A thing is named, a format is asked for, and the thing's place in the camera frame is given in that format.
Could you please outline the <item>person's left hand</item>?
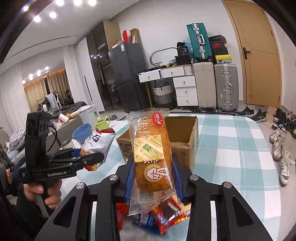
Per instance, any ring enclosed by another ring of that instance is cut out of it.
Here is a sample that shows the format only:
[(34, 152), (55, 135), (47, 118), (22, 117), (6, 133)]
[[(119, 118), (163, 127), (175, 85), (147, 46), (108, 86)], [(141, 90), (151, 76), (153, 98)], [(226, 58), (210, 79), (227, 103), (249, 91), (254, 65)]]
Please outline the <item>person's left hand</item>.
[[(45, 199), (45, 204), (50, 209), (57, 208), (61, 203), (61, 186), (62, 180), (58, 179), (47, 189), (48, 197)], [(37, 204), (36, 195), (42, 195), (44, 193), (44, 187), (40, 183), (32, 182), (29, 184), (23, 184), (23, 191), (29, 201)]]

